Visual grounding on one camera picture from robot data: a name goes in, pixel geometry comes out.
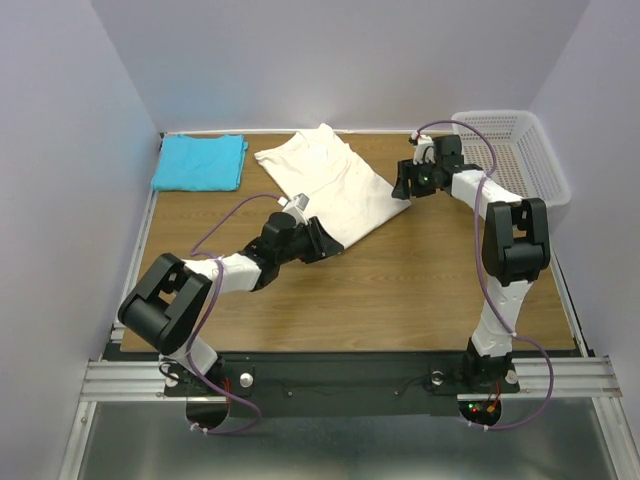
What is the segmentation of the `white t shirt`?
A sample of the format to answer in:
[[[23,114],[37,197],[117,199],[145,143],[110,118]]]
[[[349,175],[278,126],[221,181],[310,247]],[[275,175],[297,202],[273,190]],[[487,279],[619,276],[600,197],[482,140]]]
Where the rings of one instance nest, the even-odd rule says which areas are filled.
[[[255,159],[286,196],[306,195],[305,216],[316,216],[345,248],[411,205],[394,199],[392,185],[324,123],[297,131]]]

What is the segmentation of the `white plastic basket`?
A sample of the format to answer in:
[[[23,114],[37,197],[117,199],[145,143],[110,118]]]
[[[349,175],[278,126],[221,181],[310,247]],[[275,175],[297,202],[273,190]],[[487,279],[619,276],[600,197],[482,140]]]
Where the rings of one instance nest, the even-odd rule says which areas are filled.
[[[494,182],[521,196],[538,197],[549,208],[569,203],[569,185],[538,118],[525,110],[457,112],[453,131],[462,142],[465,159],[488,170],[492,158],[474,127],[493,146],[497,167]]]

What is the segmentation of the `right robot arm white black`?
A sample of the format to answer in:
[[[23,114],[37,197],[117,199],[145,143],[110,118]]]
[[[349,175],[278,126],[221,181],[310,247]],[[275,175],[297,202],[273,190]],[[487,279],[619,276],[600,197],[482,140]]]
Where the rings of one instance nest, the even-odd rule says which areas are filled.
[[[439,191],[474,212],[475,261],[484,305],[460,366],[472,390],[512,378],[517,321],[533,283],[550,263],[547,207],[501,187],[478,165],[468,163],[457,135],[431,138],[413,133],[415,152],[397,165],[396,199]]]

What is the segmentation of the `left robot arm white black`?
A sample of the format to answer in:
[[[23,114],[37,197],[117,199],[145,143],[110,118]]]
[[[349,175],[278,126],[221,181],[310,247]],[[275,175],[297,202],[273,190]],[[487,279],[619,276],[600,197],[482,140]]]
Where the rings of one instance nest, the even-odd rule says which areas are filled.
[[[265,288],[286,263],[311,264],[343,252],[344,245],[318,218],[299,220],[276,212],[260,235],[230,256],[182,260],[164,253],[157,257],[122,301],[117,319],[188,370],[188,382],[199,393],[210,394],[222,384],[221,357],[199,337],[196,322],[211,313],[217,298]]]

